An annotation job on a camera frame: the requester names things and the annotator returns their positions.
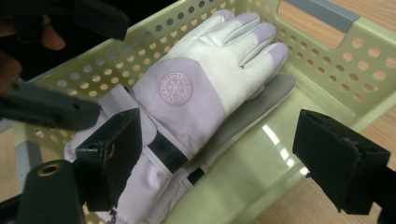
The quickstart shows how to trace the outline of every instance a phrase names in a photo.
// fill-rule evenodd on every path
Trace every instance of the black elastic band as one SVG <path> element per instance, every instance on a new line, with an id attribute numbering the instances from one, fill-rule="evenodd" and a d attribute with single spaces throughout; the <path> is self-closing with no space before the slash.
<path id="1" fill-rule="evenodd" d="M 190 181 L 192 185 L 195 185 L 195 183 L 205 174 L 205 172 L 201 169 L 198 168 L 194 170 L 189 176 L 187 176 L 187 179 Z"/>
<path id="2" fill-rule="evenodd" d="M 188 161 L 187 157 L 160 132 L 157 132 L 154 141 L 148 147 L 172 174 Z"/>

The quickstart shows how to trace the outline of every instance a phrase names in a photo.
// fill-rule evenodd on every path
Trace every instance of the hand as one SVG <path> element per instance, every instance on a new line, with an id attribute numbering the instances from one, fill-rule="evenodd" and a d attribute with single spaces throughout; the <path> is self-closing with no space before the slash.
<path id="1" fill-rule="evenodd" d="M 41 44 L 47 49 L 59 50 L 65 46 L 64 40 L 50 25 L 50 17 L 44 15 L 44 31 Z M 10 17 L 0 18 L 0 38 L 15 35 L 13 20 Z M 0 50 L 0 95 L 15 81 L 22 71 L 21 64 L 11 56 Z"/>

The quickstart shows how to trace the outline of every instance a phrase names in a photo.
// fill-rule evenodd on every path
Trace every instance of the light green basket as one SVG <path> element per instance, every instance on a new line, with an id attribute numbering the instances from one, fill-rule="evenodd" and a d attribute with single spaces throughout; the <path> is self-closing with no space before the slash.
<path id="1" fill-rule="evenodd" d="M 165 220 L 247 223 L 304 177 L 304 166 L 291 152 L 301 108 L 327 114 L 360 132 L 396 102 L 394 32 L 360 18 L 340 46 L 329 49 L 279 18 L 279 4 L 280 0 L 178 1 L 131 27 L 123 42 L 107 40 L 34 83 L 96 100 L 119 83 L 132 87 L 183 35 L 216 10 L 258 12 L 263 21 L 277 26 L 276 40 L 290 47 L 281 72 L 296 78 L 296 90 L 222 155 Z M 74 134 L 14 125 L 16 144 L 34 141 L 58 157 Z"/>

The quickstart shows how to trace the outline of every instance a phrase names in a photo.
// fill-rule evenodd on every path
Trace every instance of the embroidered emblem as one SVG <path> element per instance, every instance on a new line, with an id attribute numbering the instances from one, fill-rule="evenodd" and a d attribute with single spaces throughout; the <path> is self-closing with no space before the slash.
<path id="1" fill-rule="evenodd" d="M 170 105 L 184 105 L 190 100 L 192 84 L 180 73 L 170 73 L 161 79 L 160 95 Z"/>

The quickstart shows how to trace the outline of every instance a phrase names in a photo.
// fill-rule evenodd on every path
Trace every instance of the wooden surface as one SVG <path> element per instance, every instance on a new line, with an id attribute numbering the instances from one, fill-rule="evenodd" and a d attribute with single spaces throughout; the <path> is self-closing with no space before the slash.
<path id="1" fill-rule="evenodd" d="M 12 129 L 0 134 L 0 202 L 20 193 Z"/>
<path id="2" fill-rule="evenodd" d="M 396 1 L 394 0 L 330 1 L 396 31 Z M 282 3 L 280 15 L 331 48 L 338 46 L 344 36 L 319 21 L 305 22 L 312 18 L 286 3 Z M 396 106 L 365 129 L 362 134 L 392 153 L 389 167 L 395 170 Z M 379 212 L 380 207 L 375 204 L 369 216 L 339 214 L 321 188 L 312 179 L 307 178 L 272 207 L 263 211 L 250 224 L 376 223 Z"/>

